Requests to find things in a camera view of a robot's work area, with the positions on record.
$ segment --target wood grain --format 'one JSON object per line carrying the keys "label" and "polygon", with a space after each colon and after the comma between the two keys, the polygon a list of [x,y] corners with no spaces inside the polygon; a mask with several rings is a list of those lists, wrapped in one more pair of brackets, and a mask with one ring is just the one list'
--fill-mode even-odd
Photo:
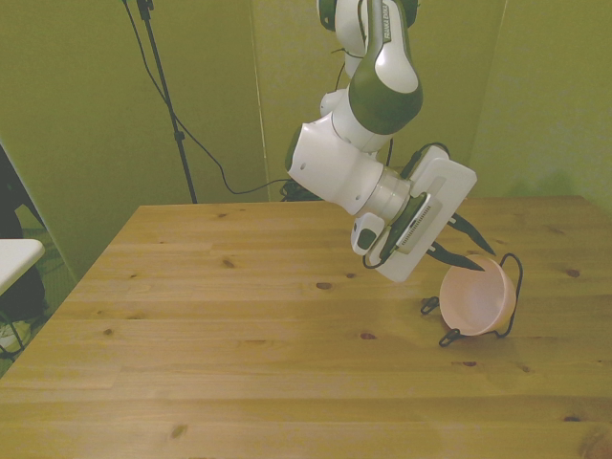
{"label": "wood grain", "polygon": [[606,457],[611,222],[579,197],[460,213],[525,281],[507,338],[443,349],[419,309],[448,267],[364,269],[341,208],[139,208],[0,381],[0,457]]}

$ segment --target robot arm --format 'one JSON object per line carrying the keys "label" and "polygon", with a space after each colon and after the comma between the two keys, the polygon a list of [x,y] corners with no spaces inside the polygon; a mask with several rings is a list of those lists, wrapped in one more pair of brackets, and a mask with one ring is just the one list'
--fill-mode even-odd
{"label": "robot arm", "polygon": [[317,7],[323,26],[335,30],[344,47],[351,81],[323,98],[321,119],[295,132],[286,162],[289,175],[357,216],[353,250],[394,281],[406,280],[426,253],[479,269],[434,242],[448,222],[459,221],[456,228],[491,249],[480,244],[482,236],[470,224],[454,218],[476,183],[475,173],[435,145],[411,175],[410,170],[400,175],[376,158],[423,103],[407,33],[416,1],[317,0]]}

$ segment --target wooden table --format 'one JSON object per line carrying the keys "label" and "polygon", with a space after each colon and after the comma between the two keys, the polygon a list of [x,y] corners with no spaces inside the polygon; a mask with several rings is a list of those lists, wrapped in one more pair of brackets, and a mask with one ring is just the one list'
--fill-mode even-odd
{"label": "wooden table", "polygon": [[577,197],[461,213],[526,277],[507,338],[441,348],[419,310],[448,267],[365,270],[341,208],[139,208],[0,381],[0,457],[611,457],[610,220]]}

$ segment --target black wire stand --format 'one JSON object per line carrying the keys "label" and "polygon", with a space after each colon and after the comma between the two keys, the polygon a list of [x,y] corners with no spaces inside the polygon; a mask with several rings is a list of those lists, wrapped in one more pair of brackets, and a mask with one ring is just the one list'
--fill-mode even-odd
{"label": "black wire stand", "polygon": [[187,186],[189,187],[189,195],[191,196],[191,202],[198,204],[198,199],[195,195],[195,188],[193,187],[193,181],[191,180],[191,173],[189,172],[189,164],[187,163],[187,157],[185,148],[183,147],[183,140],[185,139],[185,133],[179,129],[174,109],[172,108],[172,101],[170,100],[170,92],[165,82],[164,69],[162,68],[162,60],[157,50],[157,44],[155,43],[155,36],[153,36],[153,29],[151,28],[151,14],[149,10],[153,10],[153,0],[137,0],[138,10],[141,13],[141,19],[144,21],[146,31],[149,35],[149,41],[151,42],[151,50],[155,56],[155,63],[157,64],[157,71],[160,74],[160,82],[164,89],[165,104],[170,112],[170,119],[172,120],[172,128],[174,129],[174,140],[179,147],[179,154],[181,155],[181,162],[183,163],[183,171],[187,180]]}
{"label": "black wire stand", "polygon": [[[520,262],[520,259],[513,253],[506,253],[501,259],[499,266],[503,268],[504,263],[509,257],[513,258],[514,261],[516,262],[516,265],[518,266],[518,281],[516,282],[516,303],[514,304],[513,314],[510,317],[510,322],[508,323],[508,329],[504,333],[499,333],[496,330],[493,330],[492,332],[487,332],[487,333],[484,333],[483,335],[494,333],[498,338],[505,338],[507,335],[510,334],[510,332],[513,329],[514,315],[516,314],[516,305],[518,304],[518,296],[520,295],[520,287],[523,283],[523,264]],[[432,296],[426,301],[426,303],[421,308],[421,314],[426,316],[432,311],[434,311],[438,306],[440,306],[440,298],[438,296]],[[440,347],[448,347],[454,341],[457,341],[458,339],[461,339],[461,338],[467,338],[467,336],[462,335],[460,329],[453,328],[448,333],[446,333],[440,339],[440,341],[438,341],[438,344],[440,344]]]}

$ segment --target pink bowl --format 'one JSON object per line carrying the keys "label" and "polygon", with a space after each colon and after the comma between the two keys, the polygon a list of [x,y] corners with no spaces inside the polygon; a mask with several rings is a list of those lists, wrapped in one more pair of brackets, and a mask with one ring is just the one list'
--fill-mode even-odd
{"label": "pink bowl", "polygon": [[504,270],[482,255],[470,255],[485,271],[452,267],[440,288],[440,312],[450,328],[473,337],[501,328],[516,306],[514,285]]}

